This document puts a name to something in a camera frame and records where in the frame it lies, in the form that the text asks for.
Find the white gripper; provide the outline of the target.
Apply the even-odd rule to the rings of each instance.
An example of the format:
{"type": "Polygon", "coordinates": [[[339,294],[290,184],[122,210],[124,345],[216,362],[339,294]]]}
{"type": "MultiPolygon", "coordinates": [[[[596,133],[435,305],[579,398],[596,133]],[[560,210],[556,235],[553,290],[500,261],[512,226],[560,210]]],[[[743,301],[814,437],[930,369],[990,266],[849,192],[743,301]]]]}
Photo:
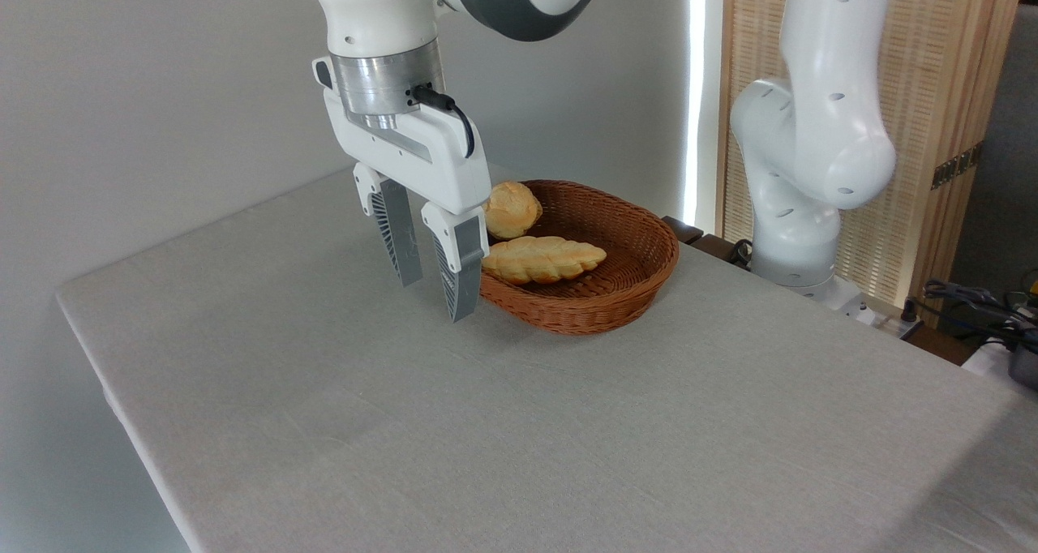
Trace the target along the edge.
{"type": "Polygon", "coordinates": [[[348,118],[331,66],[330,58],[315,59],[315,79],[323,85],[342,150],[359,161],[353,176],[361,208],[375,218],[401,284],[407,287],[422,279],[408,188],[430,201],[422,208],[422,220],[434,239],[452,322],[474,313],[482,260],[489,251],[485,214],[479,206],[491,191],[479,132],[472,131],[468,139],[456,114],[429,105],[397,114],[394,129],[348,118]]]}

